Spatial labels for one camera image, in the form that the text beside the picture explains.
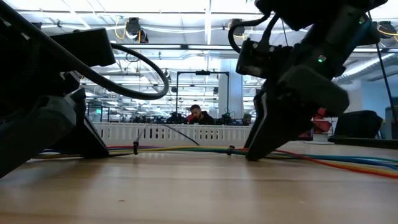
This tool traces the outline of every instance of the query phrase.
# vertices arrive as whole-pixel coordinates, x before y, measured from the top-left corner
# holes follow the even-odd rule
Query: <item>cable bundle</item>
[[[108,147],[110,157],[127,156],[133,154],[133,146],[110,146]],[[244,156],[247,149],[226,149],[225,147],[206,147],[206,146],[179,146],[179,147],[162,147],[162,146],[140,146],[138,152],[164,152],[164,151],[185,151],[185,152],[214,152],[223,154],[234,154]],[[64,154],[40,154],[33,159],[59,159],[69,157],[81,157],[80,155],[64,155]],[[398,160],[363,157],[363,156],[326,156],[311,154],[296,154],[288,151],[276,151],[269,154],[266,159],[291,160],[300,159],[324,166],[344,169],[351,172],[359,172],[363,174],[378,175],[398,179]]]

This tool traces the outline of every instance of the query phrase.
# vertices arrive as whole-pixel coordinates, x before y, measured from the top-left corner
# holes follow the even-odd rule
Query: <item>yellow wire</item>
[[[231,27],[231,23],[232,23],[232,22],[230,22],[230,23],[228,24],[228,30],[229,30],[229,28]],[[247,35],[243,35],[243,34],[242,34],[242,36],[239,36],[239,35],[235,35],[235,34],[234,34],[234,37],[242,38],[243,40],[245,40],[246,37],[249,37],[249,36],[251,35],[251,32],[252,32],[252,31],[253,31],[253,27],[251,27],[251,30],[250,30],[250,33],[249,33],[249,34],[247,34]]]
[[[272,157],[278,157],[278,158],[282,158],[282,157],[284,157],[284,158],[291,158],[290,156],[282,156],[282,155],[272,155],[272,154],[269,154],[267,157],[269,157],[269,156],[272,156]],[[374,168],[373,166],[366,166],[366,165],[347,165],[346,163],[344,163],[344,162],[331,162],[331,161],[328,161],[328,163],[329,164],[334,164],[334,165],[339,165],[339,166],[341,166],[341,167],[344,167],[344,168],[348,168],[348,169],[361,169],[361,170],[366,170],[366,171],[373,171],[373,172],[382,172],[382,173],[385,173],[385,174],[397,174],[397,172],[396,171],[390,171],[390,170],[387,170],[387,169],[378,169],[378,168]]]
[[[116,25],[115,25],[115,27],[118,26],[118,22],[119,22],[119,18],[117,17],[117,18],[116,18]],[[114,34],[116,35],[116,37],[118,37],[118,38],[121,39],[121,40],[123,40],[124,37],[126,36],[126,24],[127,24],[127,22],[124,23],[124,30],[123,30],[123,36],[122,36],[122,37],[119,36],[119,34],[118,34],[118,32],[117,32],[116,29],[114,30]]]
[[[175,149],[171,149],[173,147],[170,148],[158,148],[158,149],[140,149],[138,150],[138,152],[155,152],[155,151],[175,151]],[[130,153],[132,154],[132,150],[115,150],[112,151],[110,154],[111,155],[118,155],[118,154],[125,154],[125,153]],[[81,155],[60,155],[60,154],[54,154],[54,155],[39,155],[39,156],[35,156],[33,159],[61,159],[61,158],[71,158],[71,157],[81,157]],[[268,157],[275,157],[275,158],[290,158],[289,156],[281,156],[281,155],[273,155],[273,154],[269,154]],[[373,172],[380,172],[380,173],[384,173],[384,174],[397,174],[397,172],[394,171],[390,171],[390,170],[385,170],[385,169],[378,169],[378,168],[374,168],[374,167],[369,167],[369,166],[364,166],[364,165],[347,165],[344,162],[330,162],[328,161],[328,163],[330,164],[334,164],[334,165],[339,165],[341,167],[345,167],[348,169],[359,169],[359,170],[366,170],[366,171],[373,171]]]
[[[391,36],[394,37],[394,39],[396,40],[396,42],[398,42],[398,38],[397,38],[398,34],[393,34],[393,33],[384,32],[384,31],[380,30],[380,27],[381,27],[381,26],[379,26],[379,28],[377,28],[377,30],[378,30],[380,33],[386,34],[386,35],[391,35]]]

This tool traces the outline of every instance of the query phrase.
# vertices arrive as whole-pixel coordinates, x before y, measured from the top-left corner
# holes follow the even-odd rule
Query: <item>column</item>
[[[236,73],[237,59],[221,59],[220,72],[229,72],[229,93],[227,76],[218,78],[218,117],[226,113],[227,96],[229,95],[229,113],[237,119],[243,118],[243,76]]]

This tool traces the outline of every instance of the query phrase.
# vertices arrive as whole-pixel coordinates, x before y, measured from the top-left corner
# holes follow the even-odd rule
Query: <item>table surface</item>
[[[292,142],[307,154],[398,151]],[[162,152],[30,161],[0,179],[0,223],[397,223],[398,181],[304,161]]]

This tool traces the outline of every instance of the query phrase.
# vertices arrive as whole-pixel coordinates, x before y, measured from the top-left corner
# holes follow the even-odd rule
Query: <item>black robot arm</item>
[[[380,41],[366,12],[385,2],[256,1],[265,15],[256,22],[268,16],[272,19],[259,42],[248,39],[242,49],[233,47],[239,53],[236,72],[266,78],[262,91],[254,98],[257,117],[245,144],[248,160],[261,159],[309,131],[311,118],[319,108],[336,116],[344,113],[349,105],[348,94],[331,80],[345,71],[343,64],[357,46]],[[279,18],[293,30],[311,28],[293,47],[274,46],[269,37]]]

